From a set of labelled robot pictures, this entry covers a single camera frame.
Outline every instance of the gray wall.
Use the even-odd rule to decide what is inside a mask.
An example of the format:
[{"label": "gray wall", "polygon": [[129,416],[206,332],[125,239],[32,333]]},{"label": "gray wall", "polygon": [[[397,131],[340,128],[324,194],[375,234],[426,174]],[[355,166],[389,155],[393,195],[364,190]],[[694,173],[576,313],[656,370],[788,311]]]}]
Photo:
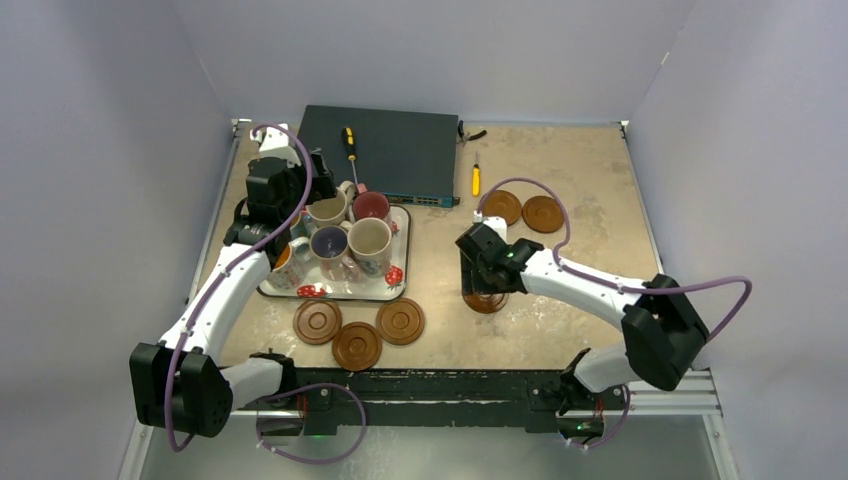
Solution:
[{"label": "gray wall", "polygon": [[308,103],[469,120],[629,118],[695,0],[175,0],[234,117]]},{"label": "gray wall", "polygon": [[2,2],[0,65],[0,477],[114,478],[230,125],[166,0]]},{"label": "gray wall", "polygon": [[700,0],[630,123],[667,270],[754,280],[708,353],[743,478],[848,468],[846,80],[848,3]]}]

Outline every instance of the mug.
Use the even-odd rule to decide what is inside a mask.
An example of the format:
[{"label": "mug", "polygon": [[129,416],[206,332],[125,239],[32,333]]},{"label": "mug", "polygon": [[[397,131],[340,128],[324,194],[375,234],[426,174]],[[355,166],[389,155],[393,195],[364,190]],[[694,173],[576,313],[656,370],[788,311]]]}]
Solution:
[{"label": "mug", "polygon": [[391,227],[392,217],[390,212],[391,205],[389,205],[389,199],[379,192],[361,193],[353,201],[353,218],[356,220],[379,218]]},{"label": "mug", "polygon": [[318,260],[321,274],[333,281],[359,281],[361,271],[350,255],[347,231],[350,223],[319,228],[309,240],[312,255]]},{"label": "mug", "polygon": [[309,245],[309,239],[304,237],[289,242],[274,269],[268,274],[268,283],[281,290],[293,290],[299,287],[303,283],[305,271],[303,260],[297,258],[295,252],[306,245]]},{"label": "mug", "polygon": [[392,267],[392,229],[382,218],[357,220],[347,234],[356,264],[369,276],[383,276]]},{"label": "mug", "polygon": [[312,217],[312,222],[319,227],[338,225],[344,221],[355,192],[356,185],[345,180],[336,189],[335,197],[308,205],[306,211]]}]

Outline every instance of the screwdriver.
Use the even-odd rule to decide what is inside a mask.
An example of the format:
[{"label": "screwdriver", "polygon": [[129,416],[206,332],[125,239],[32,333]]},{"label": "screwdriver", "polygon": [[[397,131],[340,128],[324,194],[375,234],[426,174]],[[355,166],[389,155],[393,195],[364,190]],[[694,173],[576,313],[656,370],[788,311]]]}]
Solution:
[{"label": "screwdriver", "polygon": [[471,195],[480,195],[480,152],[474,152],[474,169],[471,171]]},{"label": "screwdriver", "polygon": [[350,166],[353,168],[353,183],[359,187],[359,179],[356,178],[356,141],[353,139],[353,129],[345,127],[342,129],[342,144],[345,146],[347,159],[350,160]]}]

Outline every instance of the wooden coaster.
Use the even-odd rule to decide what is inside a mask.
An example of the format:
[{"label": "wooden coaster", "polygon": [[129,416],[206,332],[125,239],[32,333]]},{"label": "wooden coaster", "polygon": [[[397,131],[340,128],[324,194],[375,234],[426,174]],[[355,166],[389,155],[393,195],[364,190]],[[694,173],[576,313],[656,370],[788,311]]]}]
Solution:
[{"label": "wooden coaster", "polygon": [[556,200],[545,195],[527,200],[522,209],[522,216],[524,223],[539,233],[556,232],[564,222]]},{"label": "wooden coaster", "polygon": [[483,204],[483,216],[501,217],[512,225],[521,218],[521,201],[506,190],[495,190]]},{"label": "wooden coaster", "polygon": [[294,312],[294,333],[310,345],[329,342],[341,326],[342,311],[336,302],[308,300]]},{"label": "wooden coaster", "polygon": [[463,295],[462,299],[471,310],[477,313],[495,313],[506,306],[509,300],[508,293],[496,293],[494,295]]},{"label": "wooden coaster", "polygon": [[333,358],[340,367],[351,372],[373,367],[382,352],[380,333],[367,323],[349,323],[333,339]]},{"label": "wooden coaster", "polygon": [[409,345],[424,331],[424,311],[408,298],[387,303],[377,312],[377,331],[392,345]]}]

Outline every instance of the table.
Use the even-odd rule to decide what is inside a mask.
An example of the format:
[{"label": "table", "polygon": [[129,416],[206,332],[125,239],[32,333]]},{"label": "table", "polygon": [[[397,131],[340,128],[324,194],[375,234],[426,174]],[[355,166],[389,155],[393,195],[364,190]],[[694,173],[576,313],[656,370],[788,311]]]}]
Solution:
[{"label": "table", "polygon": [[[643,215],[627,147],[618,125],[610,127],[466,126],[489,134],[457,147],[455,192],[462,203],[453,209],[406,206],[412,217],[411,256],[405,296],[418,302],[427,324],[414,343],[384,343],[377,367],[463,369],[556,369],[565,367],[585,347],[621,341],[605,322],[553,299],[511,295],[498,313],[478,314],[460,295],[459,250],[454,245],[470,225],[477,199],[471,196],[471,168],[479,152],[482,189],[510,176],[535,178],[557,192],[572,219],[571,243],[563,256],[600,270],[652,278],[657,260]],[[246,196],[247,163],[258,157],[255,143],[241,142],[224,192],[212,246],[201,281],[217,258],[236,203]],[[513,183],[504,187],[523,202],[543,193]],[[540,234],[523,221],[509,228],[510,242],[529,238],[552,247],[564,230]],[[298,299],[248,301],[222,354],[222,365],[244,361],[249,354],[273,348],[304,367],[337,366],[330,345],[310,346],[292,330]],[[339,302],[344,323],[374,324],[378,304]]]}]

